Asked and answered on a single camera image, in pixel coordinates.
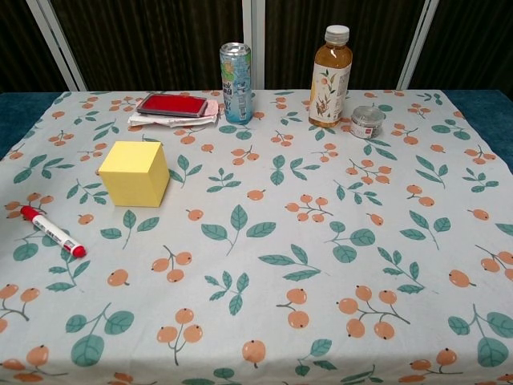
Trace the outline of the red-tipped white pen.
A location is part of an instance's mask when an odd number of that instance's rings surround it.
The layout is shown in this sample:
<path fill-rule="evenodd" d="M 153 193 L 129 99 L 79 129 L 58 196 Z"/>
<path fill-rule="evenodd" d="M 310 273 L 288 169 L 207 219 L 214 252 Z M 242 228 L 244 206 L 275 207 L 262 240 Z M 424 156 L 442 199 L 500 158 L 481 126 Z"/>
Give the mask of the red-tipped white pen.
<path fill-rule="evenodd" d="M 62 249 L 66 250 L 71 256 L 81 258 L 87 255 L 86 248 L 65 233 L 53 222 L 49 221 L 43 214 L 29 205 L 21 208 L 23 217 L 43 231 L 52 241 L 55 241 Z"/>

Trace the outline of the dark ribbed partition panel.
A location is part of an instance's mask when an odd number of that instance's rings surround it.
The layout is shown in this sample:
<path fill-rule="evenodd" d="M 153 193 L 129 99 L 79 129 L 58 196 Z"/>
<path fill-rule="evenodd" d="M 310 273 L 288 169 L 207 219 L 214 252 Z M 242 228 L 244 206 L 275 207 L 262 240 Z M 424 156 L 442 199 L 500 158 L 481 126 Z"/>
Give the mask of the dark ribbed partition panel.
<path fill-rule="evenodd" d="M 50 0 L 90 91 L 220 90 L 242 0 Z"/>
<path fill-rule="evenodd" d="M 513 99 L 513 0 L 438 0 L 410 87 Z"/>
<path fill-rule="evenodd" d="M 426 0 L 265 0 L 264 87 L 308 89 L 330 25 L 349 28 L 349 89 L 396 88 Z"/>
<path fill-rule="evenodd" d="M 50 0 L 0 0 L 0 92 L 77 91 Z"/>

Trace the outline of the red ink stamp pad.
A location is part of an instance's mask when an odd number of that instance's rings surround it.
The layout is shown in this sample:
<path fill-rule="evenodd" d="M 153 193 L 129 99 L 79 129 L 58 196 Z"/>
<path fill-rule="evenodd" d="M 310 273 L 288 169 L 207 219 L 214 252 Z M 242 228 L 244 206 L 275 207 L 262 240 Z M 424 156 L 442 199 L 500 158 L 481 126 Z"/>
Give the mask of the red ink stamp pad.
<path fill-rule="evenodd" d="M 198 118 L 207 105 L 208 101 L 200 97 L 150 94 L 141 101 L 136 111 L 140 114 Z"/>

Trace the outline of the clear round pin box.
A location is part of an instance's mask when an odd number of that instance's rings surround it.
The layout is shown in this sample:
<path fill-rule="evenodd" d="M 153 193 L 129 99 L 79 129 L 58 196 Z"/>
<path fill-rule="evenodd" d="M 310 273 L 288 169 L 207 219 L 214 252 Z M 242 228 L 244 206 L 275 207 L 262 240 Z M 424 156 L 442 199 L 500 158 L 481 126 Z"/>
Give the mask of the clear round pin box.
<path fill-rule="evenodd" d="M 361 139 L 372 139 L 378 135 L 385 119 L 376 107 L 358 106 L 351 115 L 350 132 Z"/>

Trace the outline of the yellow sticky note cube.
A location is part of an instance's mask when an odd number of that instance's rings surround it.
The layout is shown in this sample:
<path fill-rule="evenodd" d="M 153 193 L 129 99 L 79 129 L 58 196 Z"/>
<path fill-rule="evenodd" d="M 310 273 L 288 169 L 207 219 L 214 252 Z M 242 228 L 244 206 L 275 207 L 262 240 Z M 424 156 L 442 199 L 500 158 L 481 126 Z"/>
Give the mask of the yellow sticky note cube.
<path fill-rule="evenodd" d="M 170 180 L 164 146 L 159 142 L 117 141 L 99 167 L 116 206 L 160 206 Z"/>

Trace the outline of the floral tablecloth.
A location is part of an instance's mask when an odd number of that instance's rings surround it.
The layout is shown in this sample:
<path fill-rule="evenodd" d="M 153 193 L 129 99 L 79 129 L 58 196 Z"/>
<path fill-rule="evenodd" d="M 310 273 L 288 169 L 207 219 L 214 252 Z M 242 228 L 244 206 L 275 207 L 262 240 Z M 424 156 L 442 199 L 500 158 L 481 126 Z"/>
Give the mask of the floral tablecloth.
<path fill-rule="evenodd" d="M 65 92 L 0 160 L 0 385 L 513 385 L 513 174 L 443 93 L 351 91 L 372 139 L 306 91 L 198 128 L 142 98 Z M 113 204 L 117 141 L 164 146 L 160 206 Z"/>

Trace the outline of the light blue drink can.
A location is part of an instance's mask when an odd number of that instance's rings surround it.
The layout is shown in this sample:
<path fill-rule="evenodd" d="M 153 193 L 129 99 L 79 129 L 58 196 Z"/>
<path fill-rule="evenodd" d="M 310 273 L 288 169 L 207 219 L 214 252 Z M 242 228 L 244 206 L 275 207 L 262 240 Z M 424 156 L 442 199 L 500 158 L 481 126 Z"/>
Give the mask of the light blue drink can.
<path fill-rule="evenodd" d="M 220 48 L 220 69 L 226 120 L 246 124 L 252 118 L 251 50 L 243 43 Z"/>

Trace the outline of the tea bottle white cap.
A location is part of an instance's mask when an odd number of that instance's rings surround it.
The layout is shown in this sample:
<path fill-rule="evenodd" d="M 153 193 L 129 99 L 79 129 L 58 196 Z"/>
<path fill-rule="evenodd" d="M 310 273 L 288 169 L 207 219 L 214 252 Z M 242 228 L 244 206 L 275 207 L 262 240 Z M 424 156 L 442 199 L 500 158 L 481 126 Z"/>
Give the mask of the tea bottle white cap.
<path fill-rule="evenodd" d="M 309 122 L 321 128 L 333 128 L 341 119 L 353 52 L 347 46 L 349 28 L 330 25 L 325 43 L 314 57 L 309 98 Z"/>

